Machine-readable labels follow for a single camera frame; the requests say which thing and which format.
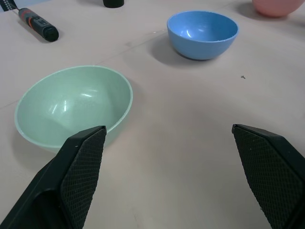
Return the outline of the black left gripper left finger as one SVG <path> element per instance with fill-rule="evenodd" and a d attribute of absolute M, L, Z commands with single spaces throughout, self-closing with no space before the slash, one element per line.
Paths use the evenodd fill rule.
<path fill-rule="evenodd" d="M 106 127 L 69 137 L 32 179 L 2 229 L 81 229 L 97 187 Z"/>

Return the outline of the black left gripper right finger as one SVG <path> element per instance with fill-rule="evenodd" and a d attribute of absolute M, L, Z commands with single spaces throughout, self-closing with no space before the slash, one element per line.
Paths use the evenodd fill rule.
<path fill-rule="evenodd" d="M 305 158 L 283 137 L 234 124 L 247 183 L 273 229 L 305 227 Z"/>

